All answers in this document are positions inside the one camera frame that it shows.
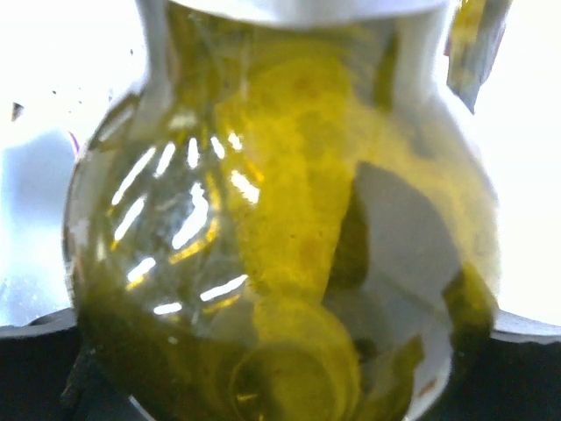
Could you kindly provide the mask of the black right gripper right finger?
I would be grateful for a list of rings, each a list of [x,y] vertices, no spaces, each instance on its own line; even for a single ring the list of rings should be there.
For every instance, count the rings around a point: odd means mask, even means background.
[[[500,311],[468,376],[425,420],[559,421],[560,319]]]

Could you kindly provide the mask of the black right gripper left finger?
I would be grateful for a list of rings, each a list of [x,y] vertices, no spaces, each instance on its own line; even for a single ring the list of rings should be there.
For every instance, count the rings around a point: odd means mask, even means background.
[[[143,420],[81,354],[70,309],[1,329],[2,420]]]

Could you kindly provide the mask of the green bottle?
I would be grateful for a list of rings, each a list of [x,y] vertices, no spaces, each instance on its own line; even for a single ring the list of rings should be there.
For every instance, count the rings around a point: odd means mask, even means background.
[[[140,1],[145,80],[75,167],[64,259],[156,420],[421,420],[493,329],[496,196],[436,78],[452,1]]]

